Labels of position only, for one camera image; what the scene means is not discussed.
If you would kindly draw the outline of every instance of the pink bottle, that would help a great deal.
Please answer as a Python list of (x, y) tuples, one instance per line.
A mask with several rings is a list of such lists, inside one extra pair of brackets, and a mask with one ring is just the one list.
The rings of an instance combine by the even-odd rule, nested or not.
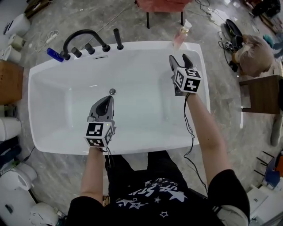
[(182, 43), (185, 41), (187, 37), (190, 28), (191, 28), (191, 23), (189, 23), (186, 20), (185, 25), (178, 31), (178, 33), (174, 37), (173, 40), (174, 50), (180, 49)]

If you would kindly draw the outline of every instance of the white box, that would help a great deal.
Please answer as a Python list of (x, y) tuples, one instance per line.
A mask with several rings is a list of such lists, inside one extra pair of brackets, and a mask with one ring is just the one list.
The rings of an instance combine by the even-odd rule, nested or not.
[(90, 147), (107, 147), (114, 130), (111, 122), (89, 122), (84, 137)]
[(201, 73), (196, 70), (177, 68), (175, 72), (175, 84), (186, 93), (196, 93), (202, 80)]

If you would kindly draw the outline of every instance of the white bathtub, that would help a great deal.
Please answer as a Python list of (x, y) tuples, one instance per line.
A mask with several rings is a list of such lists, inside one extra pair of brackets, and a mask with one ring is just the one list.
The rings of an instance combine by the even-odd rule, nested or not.
[[(172, 54), (184, 65), (189, 56), (201, 71), (198, 94), (210, 111), (207, 74), (201, 48), (184, 43), (174, 52), (169, 41), (110, 45), (89, 55), (60, 63), (49, 60), (30, 70), (28, 108), (31, 133), (38, 150), (62, 154), (87, 154), (84, 140), (91, 106), (116, 89), (114, 121), (117, 126), (109, 148), (112, 154), (168, 150), (191, 145), (184, 121), (184, 97), (176, 97), (169, 65)], [(187, 116), (194, 130), (189, 111)]]

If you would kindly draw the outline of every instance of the black faucet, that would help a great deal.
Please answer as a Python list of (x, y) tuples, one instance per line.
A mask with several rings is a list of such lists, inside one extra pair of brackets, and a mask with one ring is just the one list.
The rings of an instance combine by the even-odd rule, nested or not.
[(74, 39), (75, 37), (81, 35), (81, 34), (91, 34), (102, 46), (102, 50), (103, 52), (108, 52), (110, 50), (110, 46), (107, 45), (105, 42), (103, 42), (103, 40), (101, 39), (101, 37), (93, 30), (90, 29), (84, 29), (84, 30), (78, 30), (75, 33), (71, 34), (66, 41), (64, 42), (63, 45), (63, 51), (61, 52), (61, 56), (65, 59), (65, 60), (69, 60), (70, 59), (70, 55), (68, 54), (68, 44), (70, 43), (70, 41), (72, 39)]

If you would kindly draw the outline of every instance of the gray floor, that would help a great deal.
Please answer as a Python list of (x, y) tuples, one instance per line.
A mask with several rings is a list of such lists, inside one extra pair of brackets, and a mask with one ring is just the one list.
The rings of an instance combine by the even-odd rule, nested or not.
[[(211, 7), (226, 12), (236, 20), (242, 33), (257, 34), (251, 26), (248, 10), (239, 1), (216, 0)], [(256, 157), (265, 158), (261, 151), (275, 154), (281, 150), (283, 144), (281, 142), (276, 148), (270, 146), (273, 115), (244, 113), (243, 128), (240, 128), (239, 78), (226, 64), (223, 50), (218, 46), (218, 31), (221, 28), (210, 22), (207, 17), (193, 14), (191, 11), (204, 14), (195, 2), (186, 6), (184, 17), (192, 23), (187, 42), (201, 45), (207, 69), (211, 114), (225, 137), (233, 169), (244, 188), (248, 189), (250, 184), (258, 185), (262, 180), (260, 175), (253, 172), (253, 169), (263, 170)], [(26, 43), (20, 63), (25, 67), (23, 99), (18, 103), (19, 117), (23, 124), (23, 134), (20, 137), (22, 157), (28, 155), (34, 146), (27, 107), (28, 71), (31, 67), (50, 59), (45, 52), (33, 51), (40, 34), (43, 39), (52, 30), (60, 31), (59, 36), (50, 44), (51, 48), (60, 52), (65, 39), (80, 29), (98, 31), (99, 35), (110, 43), (114, 42), (114, 28), (119, 28), (123, 41), (170, 41), (180, 29), (180, 13), (150, 13), (149, 17), (150, 30), (146, 28), (145, 12), (134, 4), (134, 0), (55, 0), (32, 19), (31, 30), (26, 35), (26, 39), (31, 41)], [(259, 19), (255, 19), (254, 23), (260, 31), (257, 35), (271, 35)], [(90, 36), (86, 35), (77, 38), (72, 44), (82, 47), (89, 39)], [(170, 150), (169, 154), (182, 171), (188, 185), (204, 193), (196, 173), (183, 158), (186, 151), (187, 148)], [(146, 168), (145, 154), (129, 154), (125, 158), (135, 170)], [(199, 147), (194, 147), (190, 158), (197, 165), (201, 177), (205, 179)], [(38, 179), (34, 181), (32, 189), (36, 198), (67, 213), (70, 201), (79, 195), (85, 161), (86, 156), (50, 154), (35, 150), (27, 164), (34, 167), (38, 173)], [(108, 181), (105, 172), (104, 184), (104, 193), (107, 194)]]

